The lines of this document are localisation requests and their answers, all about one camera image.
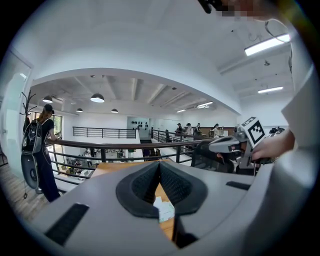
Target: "black pants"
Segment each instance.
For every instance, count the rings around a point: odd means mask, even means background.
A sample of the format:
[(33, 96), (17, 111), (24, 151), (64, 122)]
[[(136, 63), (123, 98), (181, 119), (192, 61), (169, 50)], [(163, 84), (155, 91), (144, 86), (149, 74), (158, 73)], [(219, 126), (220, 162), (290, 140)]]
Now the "black pants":
[(39, 153), (34, 154), (34, 156), (38, 164), (39, 187), (45, 198), (49, 202), (52, 202), (60, 197), (60, 195), (52, 170), (50, 156), (44, 148)]

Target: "long hair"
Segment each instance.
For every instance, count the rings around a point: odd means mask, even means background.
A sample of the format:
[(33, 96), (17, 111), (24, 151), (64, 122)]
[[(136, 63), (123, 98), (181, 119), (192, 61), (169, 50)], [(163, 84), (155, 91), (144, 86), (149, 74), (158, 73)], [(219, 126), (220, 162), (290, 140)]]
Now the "long hair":
[(36, 119), (40, 124), (43, 124), (44, 121), (50, 118), (50, 115), (52, 115), (51, 111), (43, 110), (40, 116)]

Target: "black office chair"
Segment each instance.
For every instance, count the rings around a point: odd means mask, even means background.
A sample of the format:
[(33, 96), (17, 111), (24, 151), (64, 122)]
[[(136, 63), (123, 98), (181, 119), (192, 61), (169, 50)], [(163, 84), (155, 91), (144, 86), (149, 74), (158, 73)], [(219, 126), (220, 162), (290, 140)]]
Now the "black office chair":
[(165, 130), (165, 142), (172, 142), (172, 139), (170, 139), (168, 130)]
[(224, 160), (217, 157), (217, 153), (209, 150), (209, 143), (209, 141), (202, 141), (194, 149), (191, 166), (208, 171), (232, 174), (235, 165), (228, 158), (230, 154), (222, 154)]

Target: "wooden desk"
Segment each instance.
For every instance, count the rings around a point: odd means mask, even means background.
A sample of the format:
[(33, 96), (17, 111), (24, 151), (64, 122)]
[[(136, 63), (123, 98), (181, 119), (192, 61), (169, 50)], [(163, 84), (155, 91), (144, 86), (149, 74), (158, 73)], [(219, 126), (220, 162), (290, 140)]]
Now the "wooden desk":
[[(108, 173), (120, 171), (122, 169), (125, 169), (125, 168), (128, 168), (128, 167), (132, 167), (132, 166), (141, 165), (141, 164), (144, 164), (144, 163), (145, 162), (129, 162), (129, 163), (125, 163), (125, 162), (124, 163), (102, 162), (95, 169), (95, 171), (93, 172), (91, 178), (93, 178), (95, 176), (102, 175), (102, 174), (108, 174)], [(162, 188), (162, 186), (160, 184), (156, 188), (155, 196), (156, 197), (161, 197), (163, 202), (169, 202), (170, 201), (169, 198), (167, 197), (164, 189)], [(171, 218), (171, 219), (169, 219), (167, 221), (159, 223), (160, 228), (163, 230), (165, 235), (170, 240), (172, 239), (172, 235), (173, 235), (173, 232), (174, 232), (174, 223), (175, 223), (174, 218)]]

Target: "railing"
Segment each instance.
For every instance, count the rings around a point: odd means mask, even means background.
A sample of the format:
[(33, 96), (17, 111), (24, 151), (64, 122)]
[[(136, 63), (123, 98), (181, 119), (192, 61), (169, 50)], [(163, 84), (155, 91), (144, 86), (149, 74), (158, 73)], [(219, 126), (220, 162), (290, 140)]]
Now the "railing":
[[(72, 174), (72, 173), (66, 173), (63, 171), (60, 171), (58, 168), (58, 165), (73, 168), (73, 169), (81, 169), (81, 170), (95, 170), (94, 167), (87, 167), (87, 166), (78, 166), (78, 165), (73, 165), (69, 163), (64, 163), (64, 162), (58, 162), (57, 161), (57, 156), (63, 156), (63, 157), (68, 157), (68, 158), (74, 158), (74, 159), (82, 159), (86, 163), (87, 160), (96, 160), (96, 161), (101, 161), (102, 163), (106, 163), (107, 161), (121, 161), (121, 162), (131, 162), (131, 161), (138, 161), (138, 160), (147, 160), (147, 161), (153, 161), (153, 160), (159, 160), (162, 158), (170, 158), (170, 157), (176, 157), (175, 161), (176, 163), (184, 163), (191, 161), (192, 159), (186, 159), (183, 161), (180, 161), (180, 156), (181, 155), (189, 155), (192, 156), (194, 150), (193, 147), (199, 144), (201, 141), (213, 141), (213, 139), (204, 139), (203, 137), (199, 136), (189, 136), (185, 134), (180, 134), (180, 141), (178, 142), (166, 142), (161, 134), (166, 133), (165, 131), (153, 131), (153, 137), (155, 137), (159, 142), (161, 143), (143, 143), (143, 144), (96, 144), (96, 143), (89, 143), (89, 142), (77, 142), (77, 141), (68, 141), (68, 140), (50, 140), (47, 139), (46, 142), (49, 145), (61, 145), (61, 146), (67, 146), (67, 147), (76, 147), (76, 148), (82, 148), (82, 149), (97, 149), (100, 150), (101, 152), (101, 157), (88, 157), (88, 156), (83, 156), (83, 155), (71, 155), (71, 154), (65, 154), (65, 153), (60, 153), (54, 151), (49, 151), (49, 153), (52, 153), (54, 155), (54, 161), (52, 163), (56, 164), (58, 170), (54, 170), (54, 172), (57, 172), (59, 175), (63, 174), (66, 176), (70, 177), (77, 177), (80, 179), (89, 179), (89, 176), (83, 176), (83, 175), (77, 175), (77, 174)], [(146, 157), (134, 157), (134, 158), (107, 158), (106, 157), (106, 151), (108, 150), (146, 150), (146, 149), (161, 149), (161, 148), (175, 148), (176, 152), (173, 154), (166, 154), (166, 155), (154, 155), (154, 156), (146, 156)], [(55, 178), (57, 180), (61, 180), (67, 183), (75, 184), (77, 185), (78, 183), (60, 179), (59, 177)]]
[(73, 126), (73, 136), (136, 139), (136, 130)]

